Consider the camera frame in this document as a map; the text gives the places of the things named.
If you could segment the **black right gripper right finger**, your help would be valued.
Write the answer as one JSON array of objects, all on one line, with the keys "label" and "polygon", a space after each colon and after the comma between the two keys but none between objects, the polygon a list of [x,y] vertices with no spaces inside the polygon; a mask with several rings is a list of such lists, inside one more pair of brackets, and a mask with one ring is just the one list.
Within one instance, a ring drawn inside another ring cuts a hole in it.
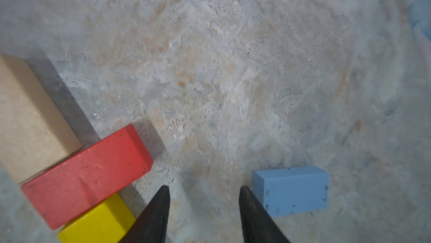
[{"label": "black right gripper right finger", "polygon": [[290,243],[248,186],[240,188],[239,207],[245,243]]}]

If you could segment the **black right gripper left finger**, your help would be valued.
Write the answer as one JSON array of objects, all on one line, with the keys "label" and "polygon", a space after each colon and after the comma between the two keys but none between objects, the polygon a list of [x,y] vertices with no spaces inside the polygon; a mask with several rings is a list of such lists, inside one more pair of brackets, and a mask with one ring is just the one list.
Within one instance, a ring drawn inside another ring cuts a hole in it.
[{"label": "black right gripper left finger", "polygon": [[169,187],[161,186],[120,243],[165,243],[170,201]]}]

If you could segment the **small yellow short block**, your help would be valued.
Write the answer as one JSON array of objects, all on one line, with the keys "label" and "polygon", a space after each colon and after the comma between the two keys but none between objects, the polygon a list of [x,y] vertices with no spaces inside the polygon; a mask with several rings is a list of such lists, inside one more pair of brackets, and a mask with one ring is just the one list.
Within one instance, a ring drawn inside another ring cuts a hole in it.
[{"label": "small yellow short block", "polygon": [[136,218],[115,193],[65,225],[58,233],[63,243],[118,243]]}]

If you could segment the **light blue short block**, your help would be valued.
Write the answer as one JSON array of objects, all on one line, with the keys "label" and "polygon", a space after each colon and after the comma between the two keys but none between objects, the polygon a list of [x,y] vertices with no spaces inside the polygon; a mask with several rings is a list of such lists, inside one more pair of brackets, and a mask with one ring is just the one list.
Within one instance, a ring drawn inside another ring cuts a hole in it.
[{"label": "light blue short block", "polygon": [[253,174],[253,193],[271,217],[326,208],[329,185],[329,173],[314,166]]}]

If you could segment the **red long block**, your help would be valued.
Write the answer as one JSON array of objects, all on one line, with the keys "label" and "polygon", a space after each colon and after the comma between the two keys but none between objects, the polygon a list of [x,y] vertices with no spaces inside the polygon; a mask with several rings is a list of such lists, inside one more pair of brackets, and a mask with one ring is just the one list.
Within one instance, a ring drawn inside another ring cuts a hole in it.
[{"label": "red long block", "polygon": [[56,230],[148,173],[153,160],[128,125],[21,186]]}]

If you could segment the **beige short block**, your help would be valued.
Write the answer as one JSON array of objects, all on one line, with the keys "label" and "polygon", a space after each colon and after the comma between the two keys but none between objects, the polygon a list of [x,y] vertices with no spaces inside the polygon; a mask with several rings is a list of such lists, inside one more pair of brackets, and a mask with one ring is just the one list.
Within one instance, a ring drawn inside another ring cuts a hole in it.
[{"label": "beige short block", "polygon": [[25,60],[1,55],[1,165],[22,184],[82,144]]}]

